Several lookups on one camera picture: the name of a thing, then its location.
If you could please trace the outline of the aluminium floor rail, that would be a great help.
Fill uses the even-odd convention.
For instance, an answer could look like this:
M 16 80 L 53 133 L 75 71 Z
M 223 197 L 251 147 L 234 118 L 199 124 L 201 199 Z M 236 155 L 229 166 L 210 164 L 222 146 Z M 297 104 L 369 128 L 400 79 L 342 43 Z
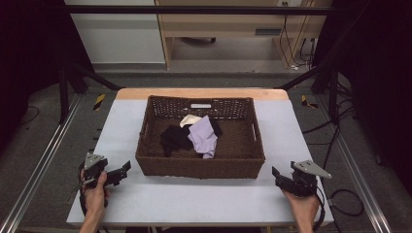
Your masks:
M 352 183 L 364 204 L 364 209 L 376 233 L 393 233 L 360 167 L 357 165 L 348 145 L 341 135 L 336 136 L 337 147 L 341 153 Z
M 5 220 L 0 224 L 0 233 L 15 233 L 34 194 L 36 193 L 43 177 L 45 176 L 79 106 L 83 100 L 82 94 L 75 94 L 69 106 L 67 117 L 56 127 L 46 149 L 38 161 L 34 171 L 20 193 L 13 208 L 9 211 Z

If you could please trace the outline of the person's left hand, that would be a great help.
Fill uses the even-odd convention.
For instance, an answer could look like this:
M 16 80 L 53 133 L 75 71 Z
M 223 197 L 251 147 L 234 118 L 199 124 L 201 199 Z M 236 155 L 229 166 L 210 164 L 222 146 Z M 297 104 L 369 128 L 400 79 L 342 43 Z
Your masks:
M 107 172 L 103 171 L 97 180 L 95 188 L 87 188 L 83 185 L 82 194 L 85 196 L 86 214 L 88 216 L 104 215 L 106 211 L 105 201 L 108 197 L 108 193 L 104 187 L 106 181 Z

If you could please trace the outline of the white cabinet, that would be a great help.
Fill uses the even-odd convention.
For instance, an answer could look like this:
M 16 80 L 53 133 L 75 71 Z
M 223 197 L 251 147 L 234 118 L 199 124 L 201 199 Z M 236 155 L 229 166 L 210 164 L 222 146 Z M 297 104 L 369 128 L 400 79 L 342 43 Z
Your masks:
M 165 63 L 157 15 L 71 17 L 92 64 Z

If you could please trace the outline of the cream cloth garment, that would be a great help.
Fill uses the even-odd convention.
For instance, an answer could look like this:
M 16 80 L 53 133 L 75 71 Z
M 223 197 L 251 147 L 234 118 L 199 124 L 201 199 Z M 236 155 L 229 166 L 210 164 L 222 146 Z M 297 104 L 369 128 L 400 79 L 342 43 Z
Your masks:
M 180 126 L 184 127 L 185 125 L 189 124 L 195 124 L 198 121 L 201 120 L 200 116 L 194 116 L 194 115 L 186 115 L 181 121 L 180 121 Z

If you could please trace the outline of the black horizontal frame bar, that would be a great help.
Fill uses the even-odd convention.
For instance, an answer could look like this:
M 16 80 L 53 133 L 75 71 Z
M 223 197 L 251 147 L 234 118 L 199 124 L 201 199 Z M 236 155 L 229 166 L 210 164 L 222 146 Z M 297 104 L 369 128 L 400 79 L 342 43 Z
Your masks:
M 168 15 L 291 15 L 328 16 L 340 13 L 332 7 L 233 7 L 233 6 L 90 6 L 62 7 L 70 14 L 168 14 Z

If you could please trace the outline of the black upright frame post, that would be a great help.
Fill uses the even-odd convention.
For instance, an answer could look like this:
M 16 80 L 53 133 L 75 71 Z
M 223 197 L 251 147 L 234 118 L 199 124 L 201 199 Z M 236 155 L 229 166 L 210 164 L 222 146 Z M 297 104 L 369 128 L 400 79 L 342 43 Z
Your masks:
M 60 95 L 60 123 L 63 123 L 69 113 L 69 101 L 68 101 L 68 86 L 65 78 L 64 68 L 61 68 L 58 72 L 59 78 L 59 95 Z
M 337 83 L 338 83 L 338 72 L 332 68 L 331 78 L 329 82 L 329 99 L 328 99 L 328 115 L 333 124 L 338 124 L 338 110 L 337 110 Z

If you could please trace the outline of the black curtain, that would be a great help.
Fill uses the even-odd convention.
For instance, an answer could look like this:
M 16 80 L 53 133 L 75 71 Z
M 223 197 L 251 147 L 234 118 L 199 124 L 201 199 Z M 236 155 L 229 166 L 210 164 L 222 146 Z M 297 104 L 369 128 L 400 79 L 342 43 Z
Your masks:
M 76 92 L 86 91 L 83 76 L 64 62 L 91 70 L 70 15 L 47 13 L 64 0 L 0 0 L 0 152 L 25 115 L 29 97 L 59 82 L 63 70 Z
M 313 63 L 321 63 L 346 22 L 355 19 L 338 71 L 352 85 L 380 153 L 412 195 L 412 0 L 331 5 L 350 13 L 326 18 Z

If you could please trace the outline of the black diagonal frame brace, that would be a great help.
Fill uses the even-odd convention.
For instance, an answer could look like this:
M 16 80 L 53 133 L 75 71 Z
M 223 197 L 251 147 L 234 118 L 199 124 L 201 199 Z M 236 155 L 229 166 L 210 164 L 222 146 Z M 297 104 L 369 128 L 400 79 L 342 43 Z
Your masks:
M 119 86 L 119 85 L 116 85 L 114 83 L 107 81 L 106 79 L 95 74 L 93 71 L 89 71 L 88 69 L 82 67 L 79 64 L 71 64 L 71 67 L 77 72 L 79 72 L 80 74 L 93 79 L 94 81 L 102 84 L 103 86 L 108 87 L 111 90 L 121 90 L 122 88 L 124 88 L 123 86 Z
M 289 81 L 288 83 L 277 86 L 277 89 L 289 90 L 289 89 L 293 88 L 294 86 L 296 86 L 297 84 L 302 83 L 302 82 L 308 80 L 309 78 L 315 77 L 316 75 L 323 72 L 325 69 L 326 69 L 325 64 L 319 65 L 319 66 L 307 71 L 306 73 L 298 76 L 297 78 Z

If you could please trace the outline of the brown wicker basket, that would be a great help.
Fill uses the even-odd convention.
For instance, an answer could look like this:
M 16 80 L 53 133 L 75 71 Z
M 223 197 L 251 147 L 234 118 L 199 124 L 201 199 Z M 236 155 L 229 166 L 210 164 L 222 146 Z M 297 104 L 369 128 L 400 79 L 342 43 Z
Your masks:
M 164 144 L 168 127 L 187 115 L 207 116 L 219 126 L 214 157 Z M 136 159 L 146 176 L 254 179 L 265 160 L 254 100 L 150 96 Z

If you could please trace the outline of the black cloth garment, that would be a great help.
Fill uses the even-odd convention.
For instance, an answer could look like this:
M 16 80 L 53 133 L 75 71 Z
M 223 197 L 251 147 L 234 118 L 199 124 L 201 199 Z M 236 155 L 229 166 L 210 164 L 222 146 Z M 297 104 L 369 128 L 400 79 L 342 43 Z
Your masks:
M 221 127 L 213 118 L 210 118 L 210 122 L 219 139 L 223 134 Z M 192 126 L 192 124 L 185 125 L 184 127 L 181 127 L 180 125 L 169 125 L 160 134 L 160 144 L 162 145 L 163 153 L 166 157 L 170 157 L 173 150 L 194 150 L 193 144 L 188 138 L 190 126 Z

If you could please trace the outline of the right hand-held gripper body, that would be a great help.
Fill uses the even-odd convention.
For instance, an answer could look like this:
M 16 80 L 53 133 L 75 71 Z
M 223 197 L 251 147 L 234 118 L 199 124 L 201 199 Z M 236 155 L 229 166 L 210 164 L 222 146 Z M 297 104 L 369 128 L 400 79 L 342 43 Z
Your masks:
M 315 195 L 318 187 L 317 177 L 331 179 L 332 174 L 312 160 L 291 162 L 292 194 L 299 197 Z

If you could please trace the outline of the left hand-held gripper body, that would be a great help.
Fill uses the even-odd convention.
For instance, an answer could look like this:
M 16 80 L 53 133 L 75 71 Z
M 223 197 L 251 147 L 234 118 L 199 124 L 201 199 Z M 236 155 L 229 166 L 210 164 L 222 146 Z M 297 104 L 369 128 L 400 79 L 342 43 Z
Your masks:
M 95 188 L 101 172 L 108 165 L 108 159 L 103 155 L 88 153 L 84 164 L 84 185 Z

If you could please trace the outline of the yellow black hazard tape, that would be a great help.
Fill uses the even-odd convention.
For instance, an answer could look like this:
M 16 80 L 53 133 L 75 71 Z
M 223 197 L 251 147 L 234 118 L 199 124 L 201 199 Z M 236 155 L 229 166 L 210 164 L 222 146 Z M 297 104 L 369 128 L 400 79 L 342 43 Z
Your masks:
M 309 103 L 309 102 L 307 101 L 307 98 L 306 98 L 305 95 L 301 95 L 301 105 L 304 106 L 304 107 L 312 108 L 312 109 L 319 109 L 318 104 Z
M 101 107 L 101 104 L 103 100 L 105 99 L 105 94 L 99 94 L 98 97 L 96 98 L 95 104 L 93 106 L 94 111 L 98 111 Z

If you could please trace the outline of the light grey table mat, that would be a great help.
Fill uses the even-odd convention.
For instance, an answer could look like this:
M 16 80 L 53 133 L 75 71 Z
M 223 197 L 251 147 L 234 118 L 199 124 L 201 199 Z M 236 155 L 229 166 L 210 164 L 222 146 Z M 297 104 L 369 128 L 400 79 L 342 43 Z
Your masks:
M 112 171 L 131 162 L 127 178 L 110 186 L 106 226 L 291 225 L 288 200 L 272 170 L 291 174 L 291 163 L 311 158 L 289 100 L 257 100 L 257 122 L 265 161 L 256 179 L 199 180 L 149 177 L 135 160 L 144 100 L 116 100 L 94 150 Z

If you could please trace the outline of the lavender cloth garment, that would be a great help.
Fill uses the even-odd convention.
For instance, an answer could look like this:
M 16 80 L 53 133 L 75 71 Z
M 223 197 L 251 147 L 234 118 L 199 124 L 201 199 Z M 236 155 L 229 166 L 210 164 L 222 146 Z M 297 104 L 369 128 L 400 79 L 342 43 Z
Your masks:
M 215 156 L 218 136 L 215 134 L 208 116 L 189 127 L 188 138 L 191 140 L 194 150 L 204 159 L 211 159 Z

